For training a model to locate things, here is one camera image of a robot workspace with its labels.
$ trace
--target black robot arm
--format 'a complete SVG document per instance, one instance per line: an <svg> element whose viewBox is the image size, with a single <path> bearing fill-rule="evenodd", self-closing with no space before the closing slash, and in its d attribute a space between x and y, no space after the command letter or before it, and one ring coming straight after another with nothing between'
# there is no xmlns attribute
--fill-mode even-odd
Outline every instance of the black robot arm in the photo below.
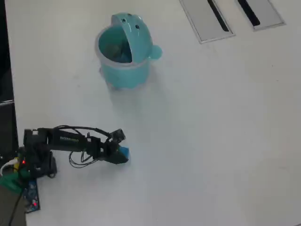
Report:
<svg viewBox="0 0 301 226"><path fill-rule="evenodd" d="M76 133L63 129L72 129ZM82 135L77 129L88 129L107 137L102 142L100 138ZM97 128L59 126L53 129L39 128L24 131L24 147L21 148L22 163L26 165L34 178L56 174L55 158L51 150L69 152L86 152L93 161L107 161L114 164L128 161L128 148L119 143L126 137L122 129L112 133Z"/></svg>

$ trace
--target blue object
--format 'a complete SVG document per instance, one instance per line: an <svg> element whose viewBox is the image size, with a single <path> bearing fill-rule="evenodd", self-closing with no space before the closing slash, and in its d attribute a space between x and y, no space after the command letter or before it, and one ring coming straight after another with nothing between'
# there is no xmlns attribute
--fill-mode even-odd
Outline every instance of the blue object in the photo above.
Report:
<svg viewBox="0 0 301 226"><path fill-rule="evenodd" d="M127 147L120 147L119 151L123 153L123 155L128 159L129 149Z"/></svg>
<svg viewBox="0 0 301 226"><path fill-rule="evenodd" d="M118 89L131 89L146 82L149 59L162 56L143 20L128 13L112 16L111 26L97 38L97 49L106 81Z"/></svg>

